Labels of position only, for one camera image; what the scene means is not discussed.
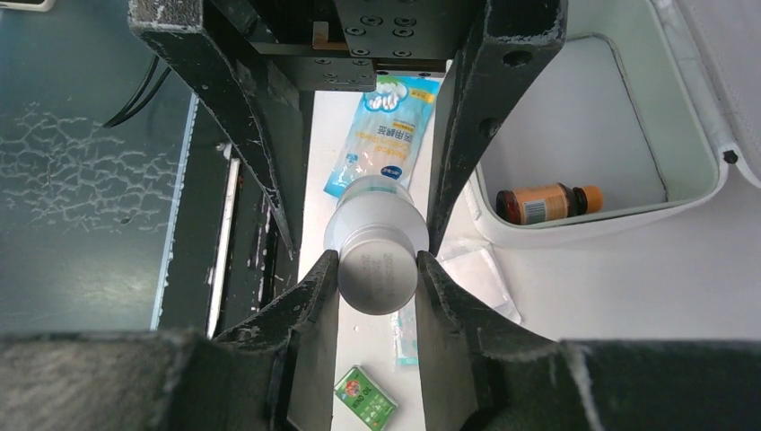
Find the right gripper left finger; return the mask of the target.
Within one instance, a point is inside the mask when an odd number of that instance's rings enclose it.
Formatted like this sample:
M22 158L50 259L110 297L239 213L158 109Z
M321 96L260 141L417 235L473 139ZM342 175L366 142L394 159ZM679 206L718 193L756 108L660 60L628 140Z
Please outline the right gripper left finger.
M208 339L193 330L1 339L4 430L328 430L337 264Z

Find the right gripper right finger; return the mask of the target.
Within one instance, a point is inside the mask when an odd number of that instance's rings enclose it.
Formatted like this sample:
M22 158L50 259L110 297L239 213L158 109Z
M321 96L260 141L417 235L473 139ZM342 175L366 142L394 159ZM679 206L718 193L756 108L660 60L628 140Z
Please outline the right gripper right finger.
M507 320L428 251L415 296L429 430L757 430L760 346L562 340Z

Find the green wind oil box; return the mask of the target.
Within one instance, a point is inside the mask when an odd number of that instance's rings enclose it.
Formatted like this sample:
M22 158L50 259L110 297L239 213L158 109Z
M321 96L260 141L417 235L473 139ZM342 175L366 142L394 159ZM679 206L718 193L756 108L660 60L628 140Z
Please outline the green wind oil box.
M385 430L398 409L397 402L360 365L350 367L333 392L370 430Z

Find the white gauze pad packet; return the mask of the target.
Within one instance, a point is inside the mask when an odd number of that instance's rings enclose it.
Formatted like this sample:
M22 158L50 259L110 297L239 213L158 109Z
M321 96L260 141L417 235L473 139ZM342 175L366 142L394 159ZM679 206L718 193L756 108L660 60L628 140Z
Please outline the white gauze pad packet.
M445 241L437 260L459 286L508 320L522 323L490 242L473 238Z

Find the white plastic bottle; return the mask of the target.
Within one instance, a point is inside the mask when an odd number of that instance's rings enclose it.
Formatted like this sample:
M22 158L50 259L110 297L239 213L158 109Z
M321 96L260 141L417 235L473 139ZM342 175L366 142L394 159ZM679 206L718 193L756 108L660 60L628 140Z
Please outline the white plastic bottle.
M324 248L338 253L337 285L358 312L387 315L413 297L416 256L429 233L409 191L398 180L369 175L349 184L326 228Z

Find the brown bottle orange cap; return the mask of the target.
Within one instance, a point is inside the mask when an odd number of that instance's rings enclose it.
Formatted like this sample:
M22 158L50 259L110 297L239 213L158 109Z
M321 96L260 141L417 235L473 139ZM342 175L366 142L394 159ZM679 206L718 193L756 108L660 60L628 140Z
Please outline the brown bottle orange cap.
M568 187L562 183L497 193L496 214L516 225L531 225L599 212L604 204L597 186Z

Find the white medicine kit box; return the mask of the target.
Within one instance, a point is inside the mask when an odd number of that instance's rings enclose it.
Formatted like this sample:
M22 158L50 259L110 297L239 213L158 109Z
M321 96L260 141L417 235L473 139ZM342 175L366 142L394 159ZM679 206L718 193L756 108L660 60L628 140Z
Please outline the white medicine kit box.
M572 1L569 37L522 96L466 189L477 230L513 248L617 233L709 201L730 167L760 182L760 132L731 93L729 41L760 5ZM599 211L527 225L497 213L499 191L561 182L601 189Z

